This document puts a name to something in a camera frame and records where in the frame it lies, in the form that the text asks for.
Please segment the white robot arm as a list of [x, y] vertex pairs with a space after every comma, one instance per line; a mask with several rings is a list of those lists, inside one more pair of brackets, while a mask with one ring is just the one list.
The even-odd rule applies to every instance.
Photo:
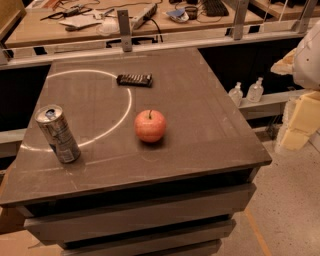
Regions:
[[320, 21], [318, 21], [271, 71], [291, 75], [295, 84], [307, 90], [285, 105], [283, 125], [276, 139], [278, 150], [300, 150], [320, 129]]

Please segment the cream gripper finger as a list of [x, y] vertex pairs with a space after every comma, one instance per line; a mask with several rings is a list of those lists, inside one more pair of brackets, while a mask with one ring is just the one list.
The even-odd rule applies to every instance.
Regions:
[[320, 128], [320, 92], [312, 91], [287, 102], [279, 144], [287, 150], [300, 150]]
[[291, 75], [293, 73], [293, 63], [296, 49], [292, 49], [282, 59], [274, 63], [271, 72], [278, 75]]

